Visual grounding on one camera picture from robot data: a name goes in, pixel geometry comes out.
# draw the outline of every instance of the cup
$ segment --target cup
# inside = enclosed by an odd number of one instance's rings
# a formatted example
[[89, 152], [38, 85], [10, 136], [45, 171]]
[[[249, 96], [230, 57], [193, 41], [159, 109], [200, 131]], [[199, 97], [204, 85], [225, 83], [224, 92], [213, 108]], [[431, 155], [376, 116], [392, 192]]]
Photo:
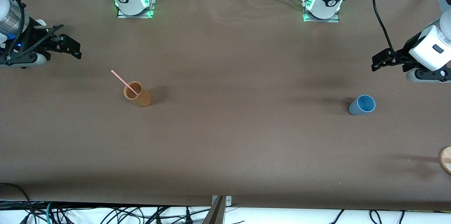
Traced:
[[141, 83], [131, 81], [129, 86], [138, 93], [136, 95], [127, 86], [124, 87], [124, 96], [139, 107], [147, 107], [152, 102], [150, 93], [142, 87]]
[[374, 99], [367, 94], [363, 94], [349, 105], [348, 110], [353, 115], [363, 115], [372, 112], [375, 108], [376, 102]]

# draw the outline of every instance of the blue cup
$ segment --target blue cup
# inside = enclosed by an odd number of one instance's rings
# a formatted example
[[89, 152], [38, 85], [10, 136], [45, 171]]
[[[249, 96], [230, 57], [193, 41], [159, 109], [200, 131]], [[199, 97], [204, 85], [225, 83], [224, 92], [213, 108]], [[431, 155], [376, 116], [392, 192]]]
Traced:
[[353, 115], [363, 115], [372, 112], [375, 108], [376, 102], [374, 99], [367, 94], [363, 94], [349, 105], [348, 110]]

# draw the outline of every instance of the wooden cup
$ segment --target wooden cup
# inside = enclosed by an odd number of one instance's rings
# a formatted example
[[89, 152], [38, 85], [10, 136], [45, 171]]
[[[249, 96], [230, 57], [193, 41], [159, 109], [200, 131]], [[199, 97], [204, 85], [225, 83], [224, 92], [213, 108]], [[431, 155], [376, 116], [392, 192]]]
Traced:
[[451, 147], [444, 147], [438, 154], [440, 166], [451, 175]]
[[139, 107], [147, 107], [152, 102], [150, 93], [142, 87], [141, 83], [131, 81], [129, 86], [138, 93], [136, 96], [127, 86], [124, 87], [124, 96]]

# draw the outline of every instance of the metal bracket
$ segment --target metal bracket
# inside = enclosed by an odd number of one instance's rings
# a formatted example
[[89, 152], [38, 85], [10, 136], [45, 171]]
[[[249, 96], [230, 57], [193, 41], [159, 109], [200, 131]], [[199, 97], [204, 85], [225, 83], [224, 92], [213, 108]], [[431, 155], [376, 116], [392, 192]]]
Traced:
[[223, 224], [226, 204], [232, 203], [232, 196], [213, 196], [213, 205], [206, 214], [202, 224]]
[[[211, 197], [211, 205], [213, 205], [215, 203], [217, 197], [218, 196]], [[232, 205], [232, 196], [226, 196], [225, 203], [226, 203], [225, 206], [231, 206]]]

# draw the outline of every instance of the pink straw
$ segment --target pink straw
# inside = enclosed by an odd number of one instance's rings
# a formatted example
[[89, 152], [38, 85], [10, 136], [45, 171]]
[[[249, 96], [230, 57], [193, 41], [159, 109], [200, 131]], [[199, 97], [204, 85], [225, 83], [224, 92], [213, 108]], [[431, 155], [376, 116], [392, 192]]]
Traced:
[[111, 72], [119, 79], [119, 80], [121, 80], [122, 81], [122, 83], [124, 83], [126, 86], [127, 86], [127, 88], [129, 88], [131, 91], [133, 91], [133, 93], [135, 93], [135, 95], [136, 96], [138, 96], [139, 94], [134, 90], [134, 89], [132, 89], [132, 87], [131, 86], [129, 86], [119, 75], [117, 75], [117, 73], [115, 72], [115, 71], [113, 71], [113, 70], [111, 70]]

